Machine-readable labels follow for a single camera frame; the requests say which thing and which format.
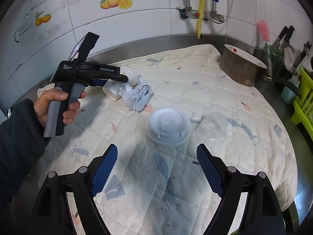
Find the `person's left hand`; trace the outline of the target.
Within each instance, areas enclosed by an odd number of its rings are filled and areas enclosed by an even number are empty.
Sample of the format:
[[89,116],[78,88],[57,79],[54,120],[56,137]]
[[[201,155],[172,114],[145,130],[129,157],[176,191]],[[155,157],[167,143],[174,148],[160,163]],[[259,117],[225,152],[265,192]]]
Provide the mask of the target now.
[[[64,101],[68,98],[68,94],[61,90],[50,89],[44,91],[41,96],[34,103],[34,112],[38,118],[39,123],[45,127],[48,107],[51,101]],[[74,101],[69,104],[67,111],[63,113],[63,123],[65,125],[72,124],[75,120],[75,117],[78,114],[78,110],[80,109],[80,102]]]

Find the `dark sleeve left forearm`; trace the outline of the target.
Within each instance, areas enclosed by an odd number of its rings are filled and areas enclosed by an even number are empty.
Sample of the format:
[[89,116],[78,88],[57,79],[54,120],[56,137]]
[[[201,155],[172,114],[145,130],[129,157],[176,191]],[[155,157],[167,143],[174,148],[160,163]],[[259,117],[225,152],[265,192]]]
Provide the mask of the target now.
[[49,141],[43,131],[30,99],[18,103],[10,118],[1,123],[1,234],[16,234],[9,205],[45,152]]

